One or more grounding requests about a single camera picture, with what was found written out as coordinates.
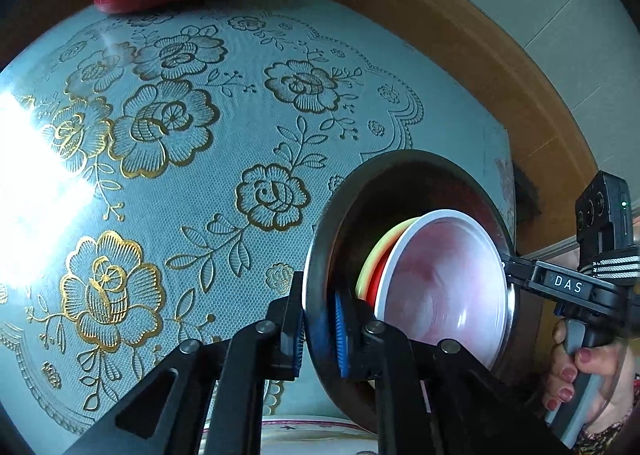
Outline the right hand painted nails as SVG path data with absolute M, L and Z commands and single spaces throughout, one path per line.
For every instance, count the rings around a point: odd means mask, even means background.
M 553 331 L 542 404 L 546 422 L 567 446 L 622 423 L 634 408 L 636 362 L 623 340 L 597 345 L 585 325 L 561 321 Z

